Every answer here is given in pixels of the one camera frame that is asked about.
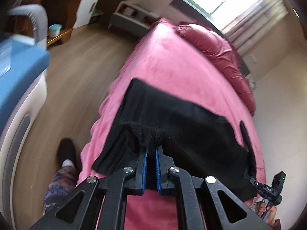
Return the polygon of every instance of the person's foot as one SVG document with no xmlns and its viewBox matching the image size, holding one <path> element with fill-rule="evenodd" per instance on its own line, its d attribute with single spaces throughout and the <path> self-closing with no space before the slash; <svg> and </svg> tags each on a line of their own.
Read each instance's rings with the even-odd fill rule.
<svg viewBox="0 0 307 230">
<path fill-rule="evenodd" d="M 76 149 L 70 138 L 63 138 L 56 153 L 60 167 L 72 166 L 77 168 Z"/>
</svg>

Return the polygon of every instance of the metal screw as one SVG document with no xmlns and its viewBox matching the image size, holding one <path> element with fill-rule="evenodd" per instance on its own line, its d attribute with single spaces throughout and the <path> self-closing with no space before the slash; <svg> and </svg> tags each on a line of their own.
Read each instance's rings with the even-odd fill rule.
<svg viewBox="0 0 307 230">
<path fill-rule="evenodd" d="M 95 177 L 95 176 L 89 176 L 89 177 L 86 179 L 86 181 L 87 181 L 88 183 L 94 183 L 94 182 L 97 181 L 97 177 Z"/>
<path fill-rule="evenodd" d="M 216 178 L 213 177 L 213 176 L 207 176 L 207 177 L 206 177 L 206 181 L 207 181 L 208 183 L 213 184 L 213 183 L 216 182 Z"/>
<path fill-rule="evenodd" d="M 172 172 L 172 173 L 178 173 L 180 171 L 180 169 L 176 166 L 173 166 L 173 167 L 170 167 L 169 170 Z"/>
<path fill-rule="evenodd" d="M 124 172 L 125 173 L 131 173 L 133 171 L 133 168 L 132 167 L 124 167 Z"/>
</svg>

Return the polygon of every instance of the black shoe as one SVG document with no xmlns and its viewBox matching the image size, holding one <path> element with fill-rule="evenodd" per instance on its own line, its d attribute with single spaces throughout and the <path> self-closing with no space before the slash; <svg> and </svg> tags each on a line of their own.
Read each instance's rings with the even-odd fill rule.
<svg viewBox="0 0 307 230">
<path fill-rule="evenodd" d="M 71 160 L 77 168 L 76 149 L 73 141 L 70 138 L 63 138 L 59 143 L 59 148 L 56 153 L 60 167 L 67 159 Z"/>
</svg>

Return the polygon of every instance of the colorful pajama pants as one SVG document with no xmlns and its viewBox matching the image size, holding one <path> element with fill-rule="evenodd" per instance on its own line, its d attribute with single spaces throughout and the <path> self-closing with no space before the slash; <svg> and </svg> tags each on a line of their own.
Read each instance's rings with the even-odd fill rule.
<svg viewBox="0 0 307 230">
<path fill-rule="evenodd" d="M 43 215 L 66 197 L 76 187 L 77 181 L 78 171 L 76 168 L 66 166 L 59 169 L 47 188 L 43 204 Z"/>
</svg>

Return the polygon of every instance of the blue cushion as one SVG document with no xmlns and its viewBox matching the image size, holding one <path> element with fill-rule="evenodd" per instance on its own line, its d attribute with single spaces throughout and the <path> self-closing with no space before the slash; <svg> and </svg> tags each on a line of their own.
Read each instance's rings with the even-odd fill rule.
<svg viewBox="0 0 307 230">
<path fill-rule="evenodd" d="M 0 135 L 21 97 L 48 67 L 49 58 L 46 50 L 12 42 L 11 70 L 0 77 Z"/>
</svg>

